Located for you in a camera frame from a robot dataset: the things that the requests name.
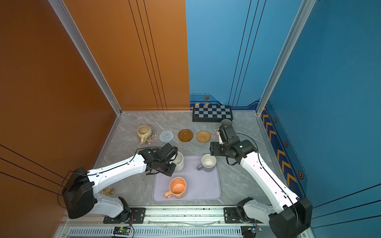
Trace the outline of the grey woven round coaster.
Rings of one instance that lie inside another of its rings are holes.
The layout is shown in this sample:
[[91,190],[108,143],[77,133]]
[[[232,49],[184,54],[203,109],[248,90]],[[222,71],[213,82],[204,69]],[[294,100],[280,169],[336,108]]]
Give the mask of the grey woven round coaster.
[[159,140],[162,143],[170,143],[173,139],[174,139],[174,134],[172,131],[163,131],[159,136]]

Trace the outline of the grey ceramic mug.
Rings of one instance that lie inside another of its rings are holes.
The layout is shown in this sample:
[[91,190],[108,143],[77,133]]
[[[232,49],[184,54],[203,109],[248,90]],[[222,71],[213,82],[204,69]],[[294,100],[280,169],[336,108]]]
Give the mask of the grey ceramic mug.
[[233,122],[230,119],[223,119],[221,121],[221,125],[224,127],[231,127],[233,125]]

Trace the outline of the purple white ceramic mug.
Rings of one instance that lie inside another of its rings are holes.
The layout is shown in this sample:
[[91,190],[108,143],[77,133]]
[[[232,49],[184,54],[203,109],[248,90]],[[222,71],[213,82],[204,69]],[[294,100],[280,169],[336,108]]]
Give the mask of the purple white ceramic mug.
[[201,158],[201,164],[197,166],[198,171],[204,171],[204,172],[212,172],[217,164],[217,159],[210,155],[206,154],[203,155]]

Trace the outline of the yellow ceramic mug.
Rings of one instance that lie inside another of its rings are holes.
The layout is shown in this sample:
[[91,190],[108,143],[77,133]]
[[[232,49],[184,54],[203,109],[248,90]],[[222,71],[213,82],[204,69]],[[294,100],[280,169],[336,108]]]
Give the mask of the yellow ceramic mug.
[[142,125],[137,129],[140,144],[146,144],[152,137],[152,129],[148,125]]

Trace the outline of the woven rattan round coaster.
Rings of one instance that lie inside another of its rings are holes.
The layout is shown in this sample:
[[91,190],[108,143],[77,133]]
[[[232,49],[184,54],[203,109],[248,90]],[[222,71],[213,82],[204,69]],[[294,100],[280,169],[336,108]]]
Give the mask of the woven rattan round coaster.
[[196,134],[197,141],[207,143],[211,140],[211,134],[208,131],[200,131]]

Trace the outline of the brown wooden round coaster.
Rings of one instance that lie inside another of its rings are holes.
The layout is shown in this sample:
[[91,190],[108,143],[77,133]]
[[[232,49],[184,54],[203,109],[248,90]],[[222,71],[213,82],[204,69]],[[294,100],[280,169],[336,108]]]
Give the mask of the brown wooden round coaster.
[[178,139],[181,142],[189,142],[192,140],[192,138],[193,138],[193,132],[189,129],[181,130],[178,133]]

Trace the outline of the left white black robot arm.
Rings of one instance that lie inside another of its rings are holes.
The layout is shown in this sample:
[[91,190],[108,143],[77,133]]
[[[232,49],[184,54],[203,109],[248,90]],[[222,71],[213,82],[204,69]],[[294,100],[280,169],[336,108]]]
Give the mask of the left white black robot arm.
[[152,171],[172,176],[177,151],[147,150],[124,161],[99,169],[76,169],[62,190],[64,204],[70,219],[85,215],[102,215],[108,222],[130,223],[132,212],[122,197],[112,198],[101,193],[106,187],[130,176]]

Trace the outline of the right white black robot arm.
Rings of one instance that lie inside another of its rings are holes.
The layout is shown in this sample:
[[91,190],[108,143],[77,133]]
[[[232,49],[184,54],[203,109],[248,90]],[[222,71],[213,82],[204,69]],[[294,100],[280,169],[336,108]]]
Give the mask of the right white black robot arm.
[[248,197],[237,204],[237,216],[243,223],[260,221],[270,226],[278,238],[296,238],[311,226],[313,206],[307,198],[291,191],[268,167],[258,149],[248,140],[234,145],[212,142],[212,156],[235,159],[259,184],[270,205]]

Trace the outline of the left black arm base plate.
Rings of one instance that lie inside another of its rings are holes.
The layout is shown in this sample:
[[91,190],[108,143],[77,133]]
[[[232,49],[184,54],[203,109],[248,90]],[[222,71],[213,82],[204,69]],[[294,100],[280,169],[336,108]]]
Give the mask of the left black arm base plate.
[[142,224],[145,212],[143,207],[125,209],[115,218],[105,216],[103,224]]

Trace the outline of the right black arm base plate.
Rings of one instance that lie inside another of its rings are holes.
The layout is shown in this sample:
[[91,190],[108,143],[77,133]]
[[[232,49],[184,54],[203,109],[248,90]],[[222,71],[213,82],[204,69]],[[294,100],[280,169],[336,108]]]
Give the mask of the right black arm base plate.
[[225,207],[223,208],[224,212],[224,221],[226,224],[235,224],[235,223],[260,223],[262,224],[261,221],[251,219],[249,218],[243,208],[238,208],[238,207]]

